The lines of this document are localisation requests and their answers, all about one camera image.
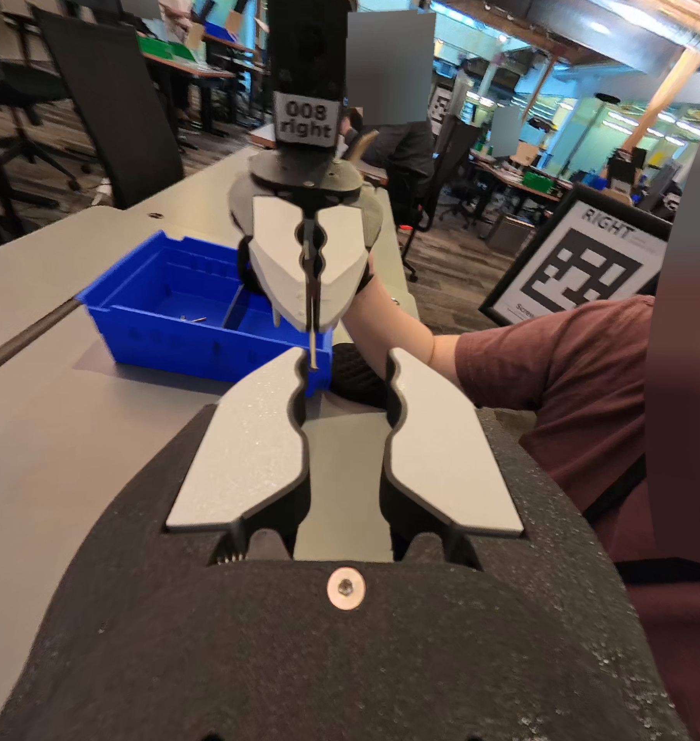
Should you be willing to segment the black bin divider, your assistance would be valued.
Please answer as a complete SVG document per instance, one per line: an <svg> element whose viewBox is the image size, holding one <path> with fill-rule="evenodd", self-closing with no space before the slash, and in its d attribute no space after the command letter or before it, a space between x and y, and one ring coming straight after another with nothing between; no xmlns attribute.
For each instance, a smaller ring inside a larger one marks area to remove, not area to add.
<svg viewBox="0 0 700 741"><path fill-rule="evenodd" d="M229 331L239 331L242 321L250 307L251 292L241 284L231 300L222 322L222 328Z"/></svg>

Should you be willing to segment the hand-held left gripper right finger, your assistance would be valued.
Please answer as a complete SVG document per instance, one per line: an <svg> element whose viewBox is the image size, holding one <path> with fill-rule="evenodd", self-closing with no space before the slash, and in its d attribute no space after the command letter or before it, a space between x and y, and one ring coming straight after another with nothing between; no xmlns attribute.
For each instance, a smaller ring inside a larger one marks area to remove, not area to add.
<svg viewBox="0 0 700 741"><path fill-rule="evenodd" d="M383 515L415 535L424 518L443 530L522 535L524 526L476 408L443 375L407 350L388 355Z"/></svg>

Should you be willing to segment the blue divided plastic bin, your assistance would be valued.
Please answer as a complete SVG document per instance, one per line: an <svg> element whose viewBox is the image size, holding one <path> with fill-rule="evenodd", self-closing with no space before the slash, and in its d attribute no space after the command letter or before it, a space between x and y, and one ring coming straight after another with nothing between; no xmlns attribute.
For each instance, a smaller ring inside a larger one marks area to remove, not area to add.
<svg viewBox="0 0 700 741"><path fill-rule="evenodd" d="M115 361L223 382L238 382L308 334L273 322L256 283L239 331L222 328L251 267L246 247L216 245L159 231L77 295ZM188 321L180 321L185 315ZM206 317L195 324L189 320Z"/></svg>

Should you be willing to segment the wooden top office desk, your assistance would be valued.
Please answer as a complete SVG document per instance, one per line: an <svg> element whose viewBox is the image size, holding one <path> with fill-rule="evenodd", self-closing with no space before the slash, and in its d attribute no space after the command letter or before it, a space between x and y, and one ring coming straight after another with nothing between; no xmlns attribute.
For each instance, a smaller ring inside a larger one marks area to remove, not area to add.
<svg viewBox="0 0 700 741"><path fill-rule="evenodd" d="M172 73L178 73L189 79L189 84L196 85L200 89L200 110L198 128L202 133L227 138L230 133L219 129L215 126L214 121L214 101L212 91L215 88L226 88L229 98L229 113L231 118L236 116L236 92L239 83L235 73L225 69L213 68L209 65L198 65L197 63L188 63L182 59L165 59L146 52L141 52L141 56L148 63L158 65L159 80L162 89L168 99L168 106L172 108L172 90L171 76Z"/></svg>

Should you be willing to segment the person in maroon shirt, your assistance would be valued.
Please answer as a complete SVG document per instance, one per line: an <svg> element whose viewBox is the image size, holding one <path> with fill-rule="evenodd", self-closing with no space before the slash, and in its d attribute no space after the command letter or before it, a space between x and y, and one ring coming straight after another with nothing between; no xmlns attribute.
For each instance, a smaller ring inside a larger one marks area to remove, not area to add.
<svg viewBox="0 0 700 741"><path fill-rule="evenodd" d="M700 739L700 563L654 538L644 381L654 297L463 334L456 372L487 408L531 411L521 446L571 499L623 579L662 682Z"/></svg>

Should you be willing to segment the person's right forearm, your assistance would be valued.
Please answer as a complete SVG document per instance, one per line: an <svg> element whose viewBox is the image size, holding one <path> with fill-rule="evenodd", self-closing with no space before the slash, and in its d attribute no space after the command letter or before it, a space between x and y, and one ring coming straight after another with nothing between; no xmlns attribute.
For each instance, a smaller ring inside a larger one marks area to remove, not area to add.
<svg viewBox="0 0 700 741"><path fill-rule="evenodd" d="M356 293L342 323L360 355L379 377L385 377L389 352L400 348L462 389L455 361L460 336L434 335L392 300L377 277L371 276Z"/></svg>

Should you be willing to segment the black high-back chair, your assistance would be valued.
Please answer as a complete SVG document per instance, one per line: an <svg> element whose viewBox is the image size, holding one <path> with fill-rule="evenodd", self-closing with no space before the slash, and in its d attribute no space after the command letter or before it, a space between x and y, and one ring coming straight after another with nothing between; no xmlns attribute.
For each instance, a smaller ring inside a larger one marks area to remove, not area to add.
<svg viewBox="0 0 700 741"><path fill-rule="evenodd" d="M110 181L128 209L185 176L176 135L136 32L32 7L56 69Z"/></svg>

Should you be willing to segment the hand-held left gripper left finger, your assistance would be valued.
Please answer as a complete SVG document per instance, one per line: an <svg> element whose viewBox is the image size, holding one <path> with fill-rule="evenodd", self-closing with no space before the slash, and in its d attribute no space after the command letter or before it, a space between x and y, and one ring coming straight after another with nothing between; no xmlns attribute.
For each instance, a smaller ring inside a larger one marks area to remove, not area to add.
<svg viewBox="0 0 700 741"><path fill-rule="evenodd" d="M237 382L215 412L165 521L167 531L271 529L297 540L310 510L307 353L291 347Z"/></svg>

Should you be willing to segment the black framed marker sign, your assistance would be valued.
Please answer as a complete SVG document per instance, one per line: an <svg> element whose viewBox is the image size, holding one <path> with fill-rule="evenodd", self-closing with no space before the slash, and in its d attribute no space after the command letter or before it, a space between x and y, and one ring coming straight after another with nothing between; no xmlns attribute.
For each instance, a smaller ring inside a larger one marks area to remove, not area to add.
<svg viewBox="0 0 700 741"><path fill-rule="evenodd" d="M672 224L576 184L479 311L500 327L591 301L654 296Z"/></svg>

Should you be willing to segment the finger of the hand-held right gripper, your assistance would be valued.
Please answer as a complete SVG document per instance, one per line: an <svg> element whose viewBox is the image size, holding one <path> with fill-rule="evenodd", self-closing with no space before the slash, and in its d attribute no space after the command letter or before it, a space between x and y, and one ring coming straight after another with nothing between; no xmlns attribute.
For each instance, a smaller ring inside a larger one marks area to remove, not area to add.
<svg viewBox="0 0 700 741"><path fill-rule="evenodd" d="M252 215L249 251L262 291L281 317L308 332L308 279L302 264L304 248L297 238L302 210L278 197L253 197Z"/></svg>
<svg viewBox="0 0 700 741"><path fill-rule="evenodd" d="M325 236L319 248L322 269L317 320L317 330L324 333L336 327L354 300L368 252L360 208L346 205L325 208L317 212L316 222Z"/></svg>

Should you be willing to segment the black mesh office chair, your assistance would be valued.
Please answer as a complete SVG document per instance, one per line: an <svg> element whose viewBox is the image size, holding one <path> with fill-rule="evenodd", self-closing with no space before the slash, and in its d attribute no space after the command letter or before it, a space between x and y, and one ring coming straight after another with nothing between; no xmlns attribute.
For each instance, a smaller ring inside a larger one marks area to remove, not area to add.
<svg viewBox="0 0 700 741"><path fill-rule="evenodd" d="M434 216L437 214L444 186L455 177L461 164L468 160L470 150L481 139L481 136L486 137L484 129L484 125L469 125L458 118L454 120L447 136L446 145L438 157L439 168L436 175Z"/></svg>

